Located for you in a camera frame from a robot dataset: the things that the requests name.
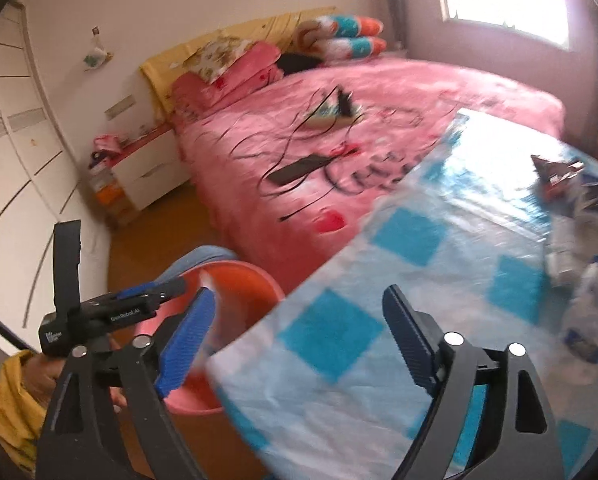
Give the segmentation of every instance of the checkered tablecloth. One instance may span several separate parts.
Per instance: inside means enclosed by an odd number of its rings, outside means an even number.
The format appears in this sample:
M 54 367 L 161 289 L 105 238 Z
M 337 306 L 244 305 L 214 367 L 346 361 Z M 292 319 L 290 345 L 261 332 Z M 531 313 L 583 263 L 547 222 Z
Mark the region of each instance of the checkered tablecloth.
M 389 479 L 431 399 L 381 314 L 399 285 L 416 310 L 472 344 L 526 346 L 558 422 L 567 474 L 598 445 L 598 378 L 569 384 L 558 342 L 569 297 L 544 274 L 550 215 L 530 155 L 583 157 L 551 137 L 464 111 L 362 233 L 210 361 L 233 423 L 281 479 Z M 466 464 L 475 388 L 451 471 Z

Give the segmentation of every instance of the person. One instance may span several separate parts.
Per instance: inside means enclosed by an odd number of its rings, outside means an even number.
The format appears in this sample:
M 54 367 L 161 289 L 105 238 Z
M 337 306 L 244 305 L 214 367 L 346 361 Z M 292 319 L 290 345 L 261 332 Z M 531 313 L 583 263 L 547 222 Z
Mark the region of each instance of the person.
M 174 262 L 155 282 L 167 282 L 193 267 L 220 260 L 237 260 L 237 256 L 220 247 L 198 247 Z M 31 475 L 36 442 L 64 362 L 25 350 L 6 359 L 0 369 L 0 444 L 12 461 Z M 127 406 L 120 388 L 111 388 L 110 395 L 116 410 Z

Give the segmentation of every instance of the yellow headboard cover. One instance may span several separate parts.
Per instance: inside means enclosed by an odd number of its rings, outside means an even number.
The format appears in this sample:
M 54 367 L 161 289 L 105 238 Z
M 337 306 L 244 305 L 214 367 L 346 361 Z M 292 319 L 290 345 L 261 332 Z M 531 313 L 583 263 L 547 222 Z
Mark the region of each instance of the yellow headboard cover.
M 212 41 L 218 36 L 237 36 L 247 40 L 268 41 L 276 44 L 281 52 L 292 52 L 294 50 L 293 33 L 299 23 L 335 12 L 337 12 L 335 7 L 320 7 L 319 9 L 289 12 L 271 18 L 251 20 L 219 28 L 194 38 L 194 40 L 164 50 L 157 56 L 152 56 L 141 65 L 141 71 L 150 81 L 156 98 L 165 112 L 170 113 L 174 108 L 170 100 L 170 88 L 176 79 L 185 73 L 183 62 L 208 41 Z

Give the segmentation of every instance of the pink blanket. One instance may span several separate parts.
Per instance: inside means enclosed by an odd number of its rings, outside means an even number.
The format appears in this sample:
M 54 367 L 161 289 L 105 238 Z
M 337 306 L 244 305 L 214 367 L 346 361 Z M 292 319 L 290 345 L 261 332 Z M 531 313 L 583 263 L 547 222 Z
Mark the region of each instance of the pink blanket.
M 294 132 L 336 85 L 353 91 L 363 120 Z M 298 73 L 205 120 L 175 123 L 226 243 L 289 292 L 359 232 L 375 199 L 422 160 L 462 107 L 553 137 L 564 126 L 564 107 L 550 94 L 490 73 L 401 59 Z M 341 156 L 281 188 L 263 178 L 310 153 Z

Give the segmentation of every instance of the silver screw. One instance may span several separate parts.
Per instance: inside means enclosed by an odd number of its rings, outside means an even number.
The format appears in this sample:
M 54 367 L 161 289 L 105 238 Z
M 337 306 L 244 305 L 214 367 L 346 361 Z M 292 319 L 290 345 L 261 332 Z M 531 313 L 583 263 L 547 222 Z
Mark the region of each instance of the silver screw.
M 508 351 L 517 357 L 521 357 L 526 354 L 526 347 L 521 343 L 511 343 L 511 345 L 508 346 Z
M 76 346 L 72 349 L 73 357 L 83 357 L 87 353 L 88 353 L 88 349 L 85 348 L 85 346 L 83 346 L 83 345 Z
M 446 332 L 444 334 L 444 341 L 452 346 L 461 346 L 464 344 L 464 336 L 457 332 Z
M 146 348 L 151 342 L 149 335 L 138 335 L 132 340 L 132 346 L 135 348 Z

